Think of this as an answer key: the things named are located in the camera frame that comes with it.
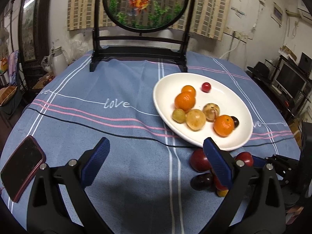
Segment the striped pepino melon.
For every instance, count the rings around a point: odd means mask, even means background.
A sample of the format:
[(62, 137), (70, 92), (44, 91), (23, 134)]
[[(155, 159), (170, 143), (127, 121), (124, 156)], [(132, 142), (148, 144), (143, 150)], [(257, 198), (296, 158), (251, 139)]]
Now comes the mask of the striped pepino melon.
[(214, 122), (219, 116), (220, 108), (217, 104), (208, 103), (203, 107), (203, 113), (205, 114), (207, 121)]

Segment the beige checked curtain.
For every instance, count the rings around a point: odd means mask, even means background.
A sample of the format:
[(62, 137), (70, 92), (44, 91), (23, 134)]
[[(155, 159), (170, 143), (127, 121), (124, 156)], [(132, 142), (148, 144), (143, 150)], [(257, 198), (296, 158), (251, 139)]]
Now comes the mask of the beige checked curtain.
[[(185, 0), (100, 0), (99, 26), (112, 27), (103, 1), (113, 17), (127, 27), (150, 29), (168, 24), (183, 10)], [(220, 41), (230, 0), (195, 0), (190, 32)], [(68, 0), (67, 29), (93, 28), (95, 0)]]

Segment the dark purple plum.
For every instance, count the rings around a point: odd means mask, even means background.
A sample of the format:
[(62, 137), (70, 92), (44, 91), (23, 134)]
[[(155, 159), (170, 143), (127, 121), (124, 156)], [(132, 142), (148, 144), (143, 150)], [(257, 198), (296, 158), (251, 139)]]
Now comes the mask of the dark purple plum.
[(203, 173), (193, 177), (190, 186), (196, 191), (207, 190), (211, 187), (213, 175), (211, 173)]

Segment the large dark red plum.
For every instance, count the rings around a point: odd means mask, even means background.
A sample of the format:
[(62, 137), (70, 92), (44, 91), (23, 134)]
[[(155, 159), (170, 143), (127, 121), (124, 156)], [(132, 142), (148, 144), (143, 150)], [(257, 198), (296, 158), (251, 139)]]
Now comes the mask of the large dark red plum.
[(189, 163), (195, 171), (200, 173), (209, 171), (212, 168), (202, 148), (199, 148), (192, 153)]

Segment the small green-yellow fruit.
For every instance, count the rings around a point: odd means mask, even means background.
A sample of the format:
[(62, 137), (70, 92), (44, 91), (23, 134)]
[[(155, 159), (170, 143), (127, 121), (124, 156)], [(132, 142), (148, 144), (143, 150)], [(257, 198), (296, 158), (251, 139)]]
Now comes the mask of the small green-yellow fruit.
[(183, 109), (177, 108), (172, 113), (172, 119), (179, 124), (182, 124), (186, 121), (186, 113)]

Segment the small orange tangerine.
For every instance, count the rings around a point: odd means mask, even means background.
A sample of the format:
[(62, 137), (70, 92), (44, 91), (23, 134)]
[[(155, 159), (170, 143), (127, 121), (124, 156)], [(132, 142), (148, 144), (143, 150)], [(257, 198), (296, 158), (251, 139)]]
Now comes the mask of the small orange tangerine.
[(193, 86), (191, 86), (191, 85), (185, 85), (185, 86), (183, 86), (183, 88), (181, 89), (181, 93), (183, 93), (183, 92), (187, 92), (187, 93), (189, 93), (190, 95), (192, 95), (192, 96), (196, 96), (196, 90), (195, 90), (195, 88), (193, 87)]

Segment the blue striped tablecloth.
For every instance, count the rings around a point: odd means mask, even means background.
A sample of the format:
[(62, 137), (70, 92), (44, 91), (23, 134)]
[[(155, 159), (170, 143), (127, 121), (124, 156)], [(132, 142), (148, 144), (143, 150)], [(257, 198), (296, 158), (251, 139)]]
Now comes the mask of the blue striped tablecloth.
[(89, 199), (114, 233), (198, 233), (222, 199), (195, 191), (189, 144), (159, 117), (154, 85), (179, 67), (161, 61), (100, 63), (89, 70), (81, 57), (49, 83), (11, 131), (1, 155), (5, 164), (33, 136), (49, 166), (63, 166), (102, 137), (110, 153)]

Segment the smartphone in maroon case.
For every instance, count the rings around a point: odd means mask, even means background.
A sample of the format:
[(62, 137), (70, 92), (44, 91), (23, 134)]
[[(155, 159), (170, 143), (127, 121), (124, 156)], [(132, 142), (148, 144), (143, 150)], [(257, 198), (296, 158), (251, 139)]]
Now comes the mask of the smartphone in maroon case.
[(13, 202), (19, 201), (45, 160), (45, 153), (30, 135), (16, 148), (1, 170), (2, 183)]

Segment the small yellow-green fruit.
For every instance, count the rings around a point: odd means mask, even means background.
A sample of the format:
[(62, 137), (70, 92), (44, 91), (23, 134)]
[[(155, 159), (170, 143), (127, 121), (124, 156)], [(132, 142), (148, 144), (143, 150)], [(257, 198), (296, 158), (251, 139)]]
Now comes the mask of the small yellow-green fruit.
[(217, 190), (217, 195), (219, 197), (226, 197), (227, 193), (228, 193), (229, 190)]

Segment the large orange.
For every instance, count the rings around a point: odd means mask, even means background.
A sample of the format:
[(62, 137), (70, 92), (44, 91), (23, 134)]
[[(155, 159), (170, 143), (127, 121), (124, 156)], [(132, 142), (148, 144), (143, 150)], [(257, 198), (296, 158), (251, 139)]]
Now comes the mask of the large orange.
[(228, 137), (235, 128), (234, 120), (229, 115), (221, 115), (215, 119), (213, 128), (217, 135)]

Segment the white oval plate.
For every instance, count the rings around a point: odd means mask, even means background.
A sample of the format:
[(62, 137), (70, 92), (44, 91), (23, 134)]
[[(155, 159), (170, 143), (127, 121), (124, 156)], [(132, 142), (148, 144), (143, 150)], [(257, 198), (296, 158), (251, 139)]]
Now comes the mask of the white oval plate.
[[(201, 85), (205, 82), (211, 84), (208, 93), (201, 90)], [(221, 137), (216, 134), (214, 124), (210, 121), (206, 121), (198, 131), (191, 130), (186, 123), (176, 123), (172, 119), (175, 97), (185, 85), (191, 85), (196, 90), (195, 109), (203, 110), (208, 103), (217, 104), (220, 115), (235, 116), (239, 120), (238, 127), (228, 137)], [(229, 87), (204, 75), (181, 72), (163, 77), (153, 88), (153, 102), (166, 125), (179, 137), (198, 147), (202, 147), (204, 140), (210, 137), (221, 150), (236, 150), (245, 145), (253, 133), (252, 116), (243, 100)]]

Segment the small dark plum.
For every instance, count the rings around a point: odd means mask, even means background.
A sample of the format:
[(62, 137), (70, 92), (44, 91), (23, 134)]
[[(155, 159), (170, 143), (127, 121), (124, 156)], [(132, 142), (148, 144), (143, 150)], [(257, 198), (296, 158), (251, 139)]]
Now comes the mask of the small dark plum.
[(232, 118), (233, 121), (234, 121), (234, 127), (237, 128), (238, 125), (239, 125), (239, 120), (238, 120), (235, 116), (231, 116), (231, 118)]

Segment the yellow round pear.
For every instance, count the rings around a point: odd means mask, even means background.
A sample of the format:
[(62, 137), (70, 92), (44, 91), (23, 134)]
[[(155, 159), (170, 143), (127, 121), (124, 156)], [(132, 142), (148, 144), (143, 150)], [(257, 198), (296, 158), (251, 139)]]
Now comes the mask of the yellow round pear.
[(191, 130), (201, 130), (206, 123), (206, 116), (201, 110), (192, 109), (186, 114), (186, 123)]

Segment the small red cherry tomato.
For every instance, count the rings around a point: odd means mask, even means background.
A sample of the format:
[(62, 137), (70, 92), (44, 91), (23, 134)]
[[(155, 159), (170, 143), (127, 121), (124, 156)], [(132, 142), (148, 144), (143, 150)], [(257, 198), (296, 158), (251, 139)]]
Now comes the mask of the small red cherry tomato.
[(210, 90), (211, 90), (211, 84), (208, 83), (208, 82), (203, 83), (203, 84), (201, 85), (201, 90), (202, 90), (203, 92), (205, 92), (205, 93), (210, 92)]

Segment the framed picture on wall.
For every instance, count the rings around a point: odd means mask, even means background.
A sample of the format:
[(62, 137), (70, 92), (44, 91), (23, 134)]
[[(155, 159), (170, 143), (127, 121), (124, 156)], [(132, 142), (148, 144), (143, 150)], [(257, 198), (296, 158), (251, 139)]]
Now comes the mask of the framed picture on wall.
[(19, 21), (19, 49), (25, 62), (35, 60), (34, 14), (36, 0), (22, 0)]

